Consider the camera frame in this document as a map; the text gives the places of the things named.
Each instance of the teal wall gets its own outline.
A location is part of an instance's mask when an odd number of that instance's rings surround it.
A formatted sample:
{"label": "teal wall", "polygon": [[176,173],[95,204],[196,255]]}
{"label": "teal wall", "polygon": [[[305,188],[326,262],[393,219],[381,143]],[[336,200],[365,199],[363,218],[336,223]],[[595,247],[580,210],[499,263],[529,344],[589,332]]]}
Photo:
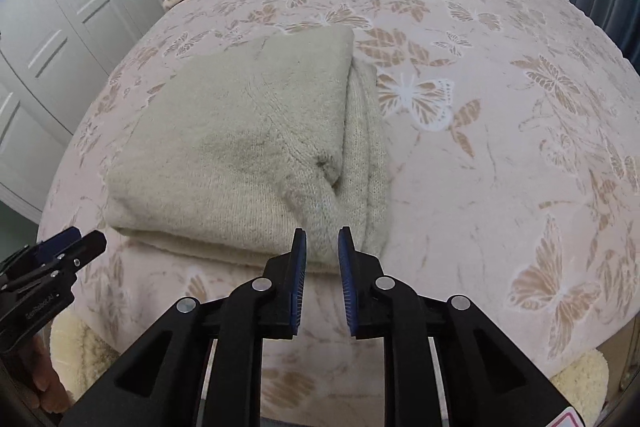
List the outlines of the teal wall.
{"label": "teal wall", "polygon": [[0,201],[0,261],[24,245],[34,245],[38,226]]}

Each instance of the warning sticker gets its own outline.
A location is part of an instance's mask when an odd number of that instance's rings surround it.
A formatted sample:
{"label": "warning sticker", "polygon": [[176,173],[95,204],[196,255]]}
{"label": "warning sticker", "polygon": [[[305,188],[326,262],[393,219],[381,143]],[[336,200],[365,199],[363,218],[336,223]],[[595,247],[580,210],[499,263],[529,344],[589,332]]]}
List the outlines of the warning sticker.
{"label": "warning sticker", "polygon": [[567,407],[546,427],[584,427],[573,407]]}

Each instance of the sherpa fabric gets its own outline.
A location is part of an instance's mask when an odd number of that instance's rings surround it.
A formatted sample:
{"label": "sherpa fabric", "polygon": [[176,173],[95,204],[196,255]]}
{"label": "sherpa fabric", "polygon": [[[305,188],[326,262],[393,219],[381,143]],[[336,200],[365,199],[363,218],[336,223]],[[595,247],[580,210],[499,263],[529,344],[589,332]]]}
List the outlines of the sherpa fabric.
{"label": "sherpa fabric", "polygon": [[608,381],[607,360],[597,349],[587,351],[551,378],[551,383],[580,413],[584,427],[595,425],[607,396]]}
{"label": "sherpa fabric", "polygon": [[307,234],[335,271],[337,235],[380,254],[388,173],[376,71],[329,26],[195,57],[143,113],[108,173],[106,218],[156,247],[263,266]]}
{"label": "sherpa fabric", "polygon": [[60,382],[77,401],[120,356],[67,308],[51,327],[49,351]]}

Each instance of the metal screw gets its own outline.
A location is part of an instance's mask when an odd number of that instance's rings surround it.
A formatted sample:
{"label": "metal screw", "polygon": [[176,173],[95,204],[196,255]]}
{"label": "metal screw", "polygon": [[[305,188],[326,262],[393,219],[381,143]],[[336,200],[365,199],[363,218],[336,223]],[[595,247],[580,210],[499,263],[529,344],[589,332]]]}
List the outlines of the metal screw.
{"label": "metal screw", "polygon": [[378,277],[376,279],[376,286],[381,290],[390,290],[396,285],[396,281],[391,279],[391,277]]}
{"label": "metal screw", "polygon": [[180,313],[189,313],[195,309],[196,301],[190,297],[185,297],[184,299],[180,299],[175,307],[178,308]]}
{"label": "metal screw", "polygon": [[471,307],[471,301],[467,299],[464,295],[456,295],[451,299],[451,305],[463,312],[464,310],[468,310]]}
{"label": "metal screw", "polygon": [[251,283],[251,288],[257,292],[264,292],[271,288],[271,280],[267,277],[260,277]]}

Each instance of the human hand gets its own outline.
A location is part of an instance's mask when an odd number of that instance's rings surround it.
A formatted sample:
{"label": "human hand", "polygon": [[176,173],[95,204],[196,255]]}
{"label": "human hand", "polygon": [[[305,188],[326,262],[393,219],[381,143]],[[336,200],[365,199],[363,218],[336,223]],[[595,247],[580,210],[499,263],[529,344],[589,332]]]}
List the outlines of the human hand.
{"label": "human hand", "polygon": [[41,407],[50,413],[62,413],[69,409],[71,400],[53,369],[49,351],[41,336],[35,335],[20,350],[20,358],[31,373],[33,384],[38,390],[34,393],[26,385],[17,382],[24,402],[32,409]]}

